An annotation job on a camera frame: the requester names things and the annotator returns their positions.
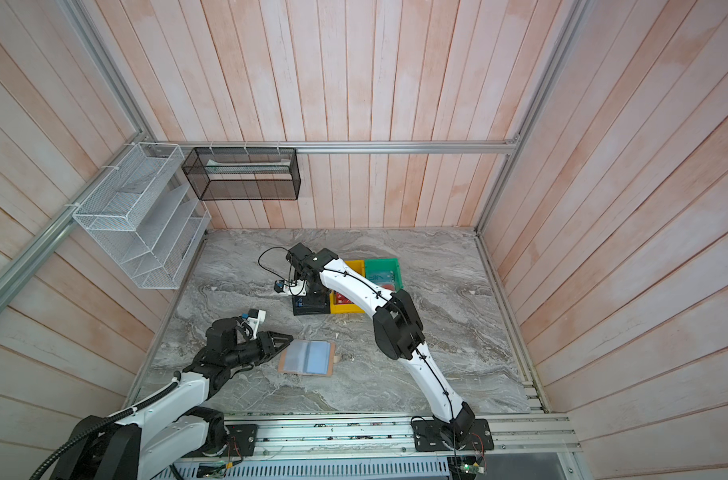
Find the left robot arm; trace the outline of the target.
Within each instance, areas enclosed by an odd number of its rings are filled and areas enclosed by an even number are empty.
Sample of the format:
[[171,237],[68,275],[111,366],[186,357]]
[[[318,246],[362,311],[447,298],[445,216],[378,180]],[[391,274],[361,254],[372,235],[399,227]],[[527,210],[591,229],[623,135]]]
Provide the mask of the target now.
[[222,412],[206,407],[232,377],[279,356],[290,334],[262,331],[255,310],[215,321],[190,365],[152,395],[108,417],[89,416],[33,472],[35,479],[151,479],[182,457],[234,454]]

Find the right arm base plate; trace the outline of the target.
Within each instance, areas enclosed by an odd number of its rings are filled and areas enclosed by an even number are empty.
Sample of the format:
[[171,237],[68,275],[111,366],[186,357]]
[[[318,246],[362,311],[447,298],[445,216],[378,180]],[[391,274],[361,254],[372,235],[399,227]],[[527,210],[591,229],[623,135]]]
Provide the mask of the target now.
[[485,419],[476,419],[463,434],[455,434],[440,420],[422,416],[414,416],[410,426],[418,452],[486,453],[495,449],[491,428]]

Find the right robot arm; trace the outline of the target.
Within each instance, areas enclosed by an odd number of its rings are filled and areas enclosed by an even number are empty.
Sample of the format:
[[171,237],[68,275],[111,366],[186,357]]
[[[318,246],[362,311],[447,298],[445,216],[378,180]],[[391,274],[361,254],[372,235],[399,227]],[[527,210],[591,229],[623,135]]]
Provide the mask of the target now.
[[393,291],[370,281],[329,249],[314,252],[298,243],[288,250],[286,259],[307,294],[332,290],[372,318],[378,348],[409,371],[429,402],[441,437],[452,446],[464,442],[476,415],[433,358],[411,295],[404,289]]

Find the tan leather card holder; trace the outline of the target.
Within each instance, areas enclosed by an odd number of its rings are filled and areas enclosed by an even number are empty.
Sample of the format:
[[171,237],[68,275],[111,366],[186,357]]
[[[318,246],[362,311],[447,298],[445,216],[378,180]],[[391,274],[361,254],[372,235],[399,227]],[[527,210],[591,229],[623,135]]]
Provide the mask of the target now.
[[333,374],[336,345],[330,341],[293,340],[280,356],[278,371],[298,376]]

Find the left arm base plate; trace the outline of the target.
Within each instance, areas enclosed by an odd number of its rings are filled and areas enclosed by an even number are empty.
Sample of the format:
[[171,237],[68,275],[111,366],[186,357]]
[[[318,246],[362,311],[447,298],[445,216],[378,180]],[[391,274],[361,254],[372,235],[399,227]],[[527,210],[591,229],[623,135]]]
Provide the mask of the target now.
[[258,438],[258,425],[250,423],[226,424],[226,433],[217,434],[184,458],[213,457],[215,459],[242,459],[254,455]]

